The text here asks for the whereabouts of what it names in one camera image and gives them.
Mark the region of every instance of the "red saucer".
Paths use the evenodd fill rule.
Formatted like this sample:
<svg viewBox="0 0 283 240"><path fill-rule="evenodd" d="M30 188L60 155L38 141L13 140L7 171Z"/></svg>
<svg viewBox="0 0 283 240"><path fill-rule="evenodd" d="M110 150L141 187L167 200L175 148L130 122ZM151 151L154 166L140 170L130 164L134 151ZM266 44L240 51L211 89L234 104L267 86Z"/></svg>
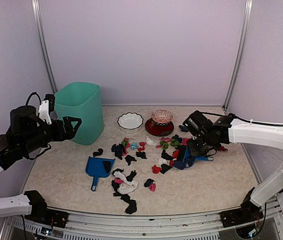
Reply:
<svg viewBox="0 0 283 240"><path fill-rule="evenodd" d="M174 130L174 124L170 121L168 123L157 123L152 118L145 123L147 132L156 137L164 137L171 134Z"/></svg>

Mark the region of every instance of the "white bowl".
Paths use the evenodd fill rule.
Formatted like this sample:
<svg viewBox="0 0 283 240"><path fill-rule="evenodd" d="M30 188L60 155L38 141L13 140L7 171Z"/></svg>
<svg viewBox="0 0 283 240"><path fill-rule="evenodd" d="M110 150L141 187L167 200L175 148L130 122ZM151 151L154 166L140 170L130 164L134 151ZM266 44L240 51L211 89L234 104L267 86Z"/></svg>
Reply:
<svg viewBox="0 0 283 240"><path fill-rule="evenodd" d="M143 117L136 112L127 112L118 118L117 123L124 133L134 134L142 128L143 121Z"/></svg>

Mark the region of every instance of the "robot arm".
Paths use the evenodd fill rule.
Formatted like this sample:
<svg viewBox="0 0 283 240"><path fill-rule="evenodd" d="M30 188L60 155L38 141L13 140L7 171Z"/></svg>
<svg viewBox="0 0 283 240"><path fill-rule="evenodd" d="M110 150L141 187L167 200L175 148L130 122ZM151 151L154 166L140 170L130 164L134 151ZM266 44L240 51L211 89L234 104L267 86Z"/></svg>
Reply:
<svg viewBox="0 0 283 240"><path fill-rule="evenodd" d="M194 136L187 145L192 156L207 155L221 144L247 143L283 150L283 124L244 121L235 115L221 116L212 123L201 112L195 111L183 123ZM260 207L274 195L283 191L283 167L271 174L263 183L248 192L240 209L224 211L224 227L234 226L262 218Z"/></svg>
<svg viewBox="0 0 283 240"><path fill-rule="evenodd" d="M23 158L34 160L41 156L51 149L50 142L62 142L74 138L82 120L68 116L63 117L63 120L51 119L50 113L54 111L54 104L55 96L47 94L40 103L38 116L36 108L27 104L10 112L10 127L6 134L0 135L0 173L18 160ZM30 157L30 153L41 148L44 148L41 153L34 158ZM45 200L35 190L0 198L0 217L13 215L38 217L46 208Z"/></svg>

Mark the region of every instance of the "wire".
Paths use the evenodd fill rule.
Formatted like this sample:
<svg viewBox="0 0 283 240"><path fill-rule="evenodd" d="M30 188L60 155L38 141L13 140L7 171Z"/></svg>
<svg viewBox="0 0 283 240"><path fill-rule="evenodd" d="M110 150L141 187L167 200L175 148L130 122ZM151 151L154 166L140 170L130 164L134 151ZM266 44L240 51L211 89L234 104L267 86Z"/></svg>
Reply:
<svg viewBox="0 0 283 240"><path fill-rule="evenodd" d="M219 116L223 117L225 115L217 114L217 113L212 113L212 112L200 112L201 114L207 114L207 115L213 115L213 116ZM230 113L231 116L233 116L236 119L239 119L245 123L250 123L250 124L258 124L258 125L264 125L264 126L272 126L272 127L283 127L283 124L277 124L277 123L268 123L268 122L260 122L260 121L250 121L244 118L241 118L233 113Z"/></svg>
<svg viewBox="0 0 283 240"><path fill-rule="evenodd" d="M52 149L52 146L50 144L47 144L48 147L44 149L41 153L37 154L35 157L30 157L29 160L35 160L36 158L40 157L44 153L46 153L48 150Z"/></svg>
<svg viewBox="0 0 283 240"><path fill-rule="evenodd" d="M34 96L34 95L36 95L37 96L37 98L38 98L38 100L39 100L39 104L41 104L41 102L42 102L42 100L41 100L41 97L37 94L37 92L32 92L30 95L29 95L29 97L27 98L27 101L26 101L26 106L29 104L29 102L30 102L30 100L31 100L31 98L32 98L32 96Z"/></svg>
<svg viewBox="0 0 283 240"><path fill-rule="evenodd" d="M204 112L200 111L201 114L207 114L207 115L213 115L213 116L218 116L218 117L224 117L225 115L218 114L218 113L213 113L213 112Z"/></svg>
<svg viewBox="0 0 283 240"><path fill-rule="evenodd" d="M265 210L264 210L264 215L263 215L263 221L262 221L262 224L261 224L261 227L259 228L259 230L256 232L255 235L252 235L252 236L248 236L248 237L241 237L241 236L238 236L240 237L241 239L253 239L254 237L256 237L258 234L261 233L263 227L264 227L264 224L265 224L265 221L266 221L266 210L267 210L267 202L265 202Z"/></svg>
<svg viewBox="0 0 283 240"><path fill-rule="evenodd" d="M20 215L22 218L22 225L23 225L23 238L24 240L27 240L27 235L26 235L26 227L25 227L25 219L23 215Z"/></svg>

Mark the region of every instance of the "teal plastic bin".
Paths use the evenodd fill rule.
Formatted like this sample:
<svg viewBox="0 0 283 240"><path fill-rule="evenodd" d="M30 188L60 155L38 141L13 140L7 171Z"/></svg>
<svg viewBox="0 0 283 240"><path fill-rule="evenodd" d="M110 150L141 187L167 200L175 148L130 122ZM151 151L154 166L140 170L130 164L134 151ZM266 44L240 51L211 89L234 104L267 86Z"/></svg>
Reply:
<svg viewBox="0 0 283 240"><path fill-rule="evenodd" d="M100 86L88 82L72 82L55 94L55 111L63 117L80 118L75 143L91 145L104 130Z"/></svg>

